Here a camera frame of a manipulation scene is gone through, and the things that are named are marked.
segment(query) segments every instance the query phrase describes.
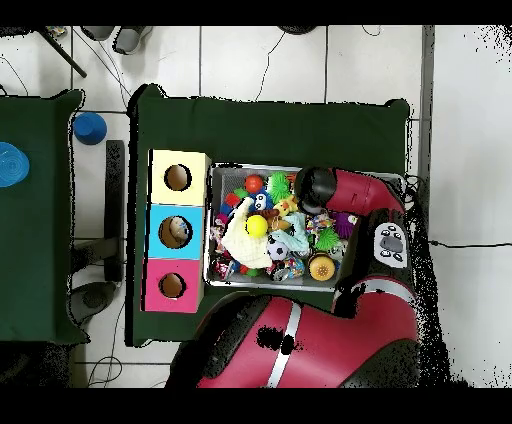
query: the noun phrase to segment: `white stripe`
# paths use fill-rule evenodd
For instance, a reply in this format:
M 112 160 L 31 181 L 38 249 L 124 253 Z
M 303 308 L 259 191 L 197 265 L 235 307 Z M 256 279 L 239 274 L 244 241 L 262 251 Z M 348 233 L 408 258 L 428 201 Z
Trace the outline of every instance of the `white stripe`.
M 288 325 L 286 326 L 286 331 L 284 333 L 285 336 L 292 336 L 295 340 L 295 334 L 297 334 L 297 329 L 299 328 L 299 320 L 300 314 L 302 312 L 301 307 L 293 302 L 292 311 L 290 312 L 290 318 L 288 319 Z M 284 355 L 281 353 L 281 349 L 279 349 L 279 354 L 277 355 L 276 362 L 274 363 L 274 368 L 272 368 L 272 373 L 267 382 L 267 387 L 276 388 L 279 384 L 279 380 L 284 373 L 284 368 L 286 367 L 286 363 L 290 358 L 290 355 Z

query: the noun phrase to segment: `soccer ball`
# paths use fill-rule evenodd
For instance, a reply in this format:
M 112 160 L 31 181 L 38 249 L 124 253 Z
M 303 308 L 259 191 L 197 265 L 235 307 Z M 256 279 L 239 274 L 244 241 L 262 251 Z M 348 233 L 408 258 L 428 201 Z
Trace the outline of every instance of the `soccer ball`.
M 267 253 L 273 261 L 282 261 L 288 254 L 288 247 L 274 239 L 274 237 L 268 236 Z

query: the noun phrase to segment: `white cloth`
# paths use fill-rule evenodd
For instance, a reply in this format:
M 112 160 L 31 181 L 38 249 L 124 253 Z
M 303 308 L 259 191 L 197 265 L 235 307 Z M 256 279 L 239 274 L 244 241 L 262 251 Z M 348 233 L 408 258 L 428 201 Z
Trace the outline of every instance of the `white cloth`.
M 247 213 L 253 203 L 253 199 L 246 197 L 238 206 L 221 243 L 234 259 L 247 268 L 267 268 L 272 265 L 267 253 L 267 236 L 254 238 L 245 231 Z

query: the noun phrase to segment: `round hole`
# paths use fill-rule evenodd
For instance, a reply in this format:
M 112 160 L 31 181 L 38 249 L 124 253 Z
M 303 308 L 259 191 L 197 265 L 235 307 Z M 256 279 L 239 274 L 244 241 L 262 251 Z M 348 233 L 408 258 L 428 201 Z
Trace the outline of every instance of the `round hole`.
M 158 284 L 160 292 L 171 299 L 177 299 L 181 297 L 185 292 L 186 285 L 185 280 L 181 275 L 174 272 L 165 275 Z
M 170 216 L 160 224 L 158 238 L 165 247 L 181 249 L 192 238 L 192 225 L 182 216 Z
M 165 171 L 164 182 L 172 191 L 184 191 L 192 183 L 192 174 L 185 165 L 172 165 Z

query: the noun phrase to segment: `green spiky ball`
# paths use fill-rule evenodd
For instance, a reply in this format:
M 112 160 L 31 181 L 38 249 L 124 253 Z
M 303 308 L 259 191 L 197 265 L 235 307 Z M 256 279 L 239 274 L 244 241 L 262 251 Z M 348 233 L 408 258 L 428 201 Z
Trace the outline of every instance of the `green spiky ball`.
M 323 250 L 327 252 L 329 249 L 332 249 L 336 244 L 340 241 L 340 236 L 334 231 L 331 227 L 326 228 L 325 230 L 320 231 L 318 233 L 317 242 L 315 244 L 315 249 Z
M 290 183 L 285 172 L 277 171 L 268 177 L 267 192 L 272 197 L 274 205 L 291 196 Z

